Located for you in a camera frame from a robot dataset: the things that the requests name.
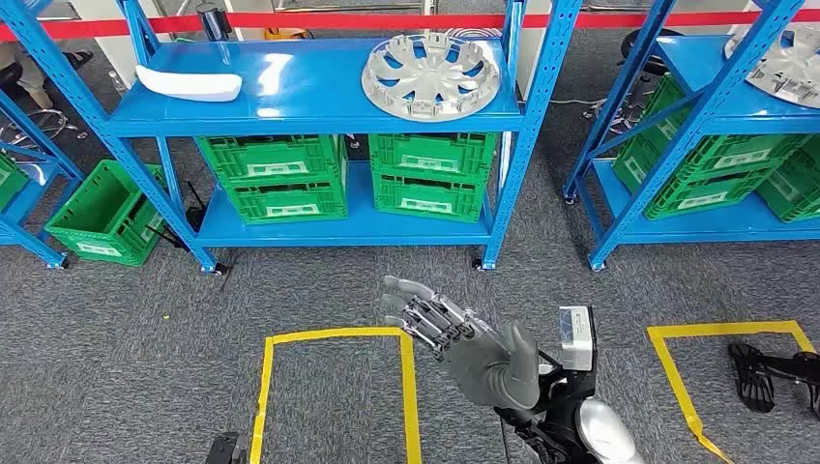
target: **black cable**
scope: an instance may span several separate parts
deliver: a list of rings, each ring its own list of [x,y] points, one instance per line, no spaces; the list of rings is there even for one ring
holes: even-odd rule
[[[501,422],[501,440],[504,442],[504,454],[507,456],[507,464],[513,464],[510,461],[510,445],[507,444],[507,428],[504,426],[504,420],[500,417],[498,421]]]
[[[228,271],[227,271],[227,274],[225,275],[225,279],[222,281],[222,285],[220,285],[220,293],[225,290],[225,285],[228,284],[228,280],[230,280],[231,276],[233,275],[233,268],[236,267],[236,263],[239,262],[239,258],[241,258],[242,255],[245,254],[246,251],[248,251],[247,248],[240,248],[240,251],[236,254],[236,256],[234,256],[233,255],[233,249],[228,250],[228,259],[227,259],[227,261],[230,264],[227,264]]]

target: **robot finger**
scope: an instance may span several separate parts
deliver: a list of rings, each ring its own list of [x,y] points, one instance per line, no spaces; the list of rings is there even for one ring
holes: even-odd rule
[[[389,326],[399,327],[413,338],[419,340],[434,351],[440,351],[439,345],[434,342],[429,336],[419,331],[419,329],[406,319],[401,319],[395,316],[385,316],[385,323]]]
[[[422,300],[430,300],[435,295],[435,292],[424,284],[392,275],[385,275],[384,284],[388,288],[398,290],[410,296],[417,296]]]
[[[408,304],[404,310],[412,314],[414,316],[414,319],[417,320],[417,322],[424,324],[433,334],[436,334],[436,336],[441,335],[443,333],[441,328],[433,324],[432,321],[425,317],[422,309],[418,305],[414,304],[414,302],[411,301],[410,304]]]
[[[431,340],[439,347],[439,349],[450,348],[450,339],[437,328],[430,327],[425,322],[423,317],[409,309],[405,310],[402,316],[410,328],[412,328],[417,334],[423,335],[427,339]]]
[[[382,295],[382,303],[395,312],[401,312],[407,307],[408,300],[396,295],[384,294]]]
[[[435,305],[432,303],[427,303],[423,305],[420,310],[425,314],[426,318],[429,319],[430,322],[436,325],[439,329],[446,332],[451,338],[458,338],[461,336],[461,332],[446,318],[444,317],[438,309],[436,309]]]
[[[444,295],[435,295],[432,302],[442,309],[442,314],[455,325],[464,324],[467,320],[467,314],[461,309],[458,304]]]

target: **shelf board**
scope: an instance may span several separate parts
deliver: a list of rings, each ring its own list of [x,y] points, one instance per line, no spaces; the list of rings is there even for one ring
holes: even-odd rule
[[[21,164],[20,167],[31,178],[25,187],[15,195],[0,214],[21,224],[37,206],[40,198],[51,186],[61,171],[51,162],[32,162]]]
[[[522,115],[498,40],[476,41],[501,71],[495,99],[455,121],[392,116],[362,89],[362,69],[384,39],[163,43],[150,68],[171,73],[236,73],[235,101],[184,101],[137,82],[106,123],[121,137],[288,133],[518,131]]]
[[[596,159],[593,166],[616,218],[627,206],[631,193],[612,171],[611,159]],[[637,245],[809,239],[820,239],[820,218],[782,222],[757,193],[752,193],[736,205],[678,217],[648,220],[640,215],[618,242]]]
[[[485,245],[491,237],[486,202],[474,224],[376,211],[366,161],[350,162],[347,203],[346,219],[244,225],[217,187],[196,242],[203,247]]]
[[[718,75],[730,37],[658,37],[657,51],[681,87],[693,92]],[[729,100],[709,126],[710,133],[814,133],[820,127],[820,109],[780,100],[747,82],[738,85]]]
[[[28,11],[31,12],[32,15],[36,16],[45,10],[48,5],[51,4],[52,0],[25,0],[26,7],[28,7]]]

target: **crate label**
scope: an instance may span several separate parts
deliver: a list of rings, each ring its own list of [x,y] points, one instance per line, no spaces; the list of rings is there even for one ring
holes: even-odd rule
[[[94,253],[94,254],[104,254],[105,256],[116,256],[120,257],[122,254],[116,248],[112,248],[110,246],[99,246],[99,245],[90,245],[90,244],[83,244],[78,243],[77,247],[80,251],[85,251],[87,253]]]
[[[413,155],[402,155],[398,164],[403,167],[416,167],[419,169],[432,169],[433,171],[460,172],[458,161],[454,159],[436,159],[416,157]]]
[[[640,164],[638,164],[637,159],[635,157],[630,157],[624,162],[624,166],[630,171],[632,177],[635,178],[638,183],[643,183],[643,180],[646,179],[646,173],[643,172],[641,169]]]
[[[341,163],[341,189],[347,193],[347,158]]]
[[[309,172],[304,161],[249,164],[248,177],[276,176],[280,174],[305,174]]]
[[[678,209],[686,210],[698,206],[711,205],[712,203],[719,203],[725,200],[726,195],[728,194],[728,191],[722,191],[721,193],[715,193],[713,195],[698,196],[696,198],[687,198],[686,200],[682,201],[680,205],[678,205]]]
[[[675,134],[678,133],[678,127],[668,119],[664,119],[663,124],[658,124],[658,130],[663,133],[667,140],[672,140]]]
[[[750,162],[758,162],[765,160],[772,152],[771,148],[765,150],[756,150],[754,152],[740,153],[739,155],[732,155],[731,157],[723,157],[718,159],[715,163],[715,169],[722,167],[739,166],[741,164],[748,164]]]
[[[303,216],[318,214],[319,205],[315,203],[311,203],[309,205],[269,206],[267,212],[268,218],[282,218],[285,216]]]
[[[775,189],[777,189],[777,191],[783,195],[783,198],[788,201],[792,201],[798,194],[800,194],[800,191],[791,185],[791,183],[789,183],[789,181],[777,171],[769,177],[769,182],[772,183]]]
[[[453,213],[453,204],[452,203],[440,203],[437,201],[424,201],[424,200],[417,200],[414,198],[402,198],[401,204],[398,205],[399,208],[404,208],[407,210],[420,210],[420,211],[430,211],[432,213],[442,213],[446,215],[451,215]]]
[[[159,229],[160,224],[162,224],[162,216],[160,216],[160,213],[156,213],[154,217],[151,217],[151,221],[148,222],[148,227]],[[144,242],[150,242],[151,238],[154,236],[154,231],[148,227],[146,227],[145,230],[142,231],[142,235],[140,235]]]

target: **water bottle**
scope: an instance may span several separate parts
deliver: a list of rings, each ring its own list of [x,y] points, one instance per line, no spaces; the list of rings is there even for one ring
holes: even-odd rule
[[[108,72],[108,77],[111,78],[111,83],[114,84],[114,90],[120,94],[120,97],[126,95],[126,92],[128,92],[128,86],[125,82],[123,82],[123,79],[120,78],[120,74],[114,70],[111,70]]]

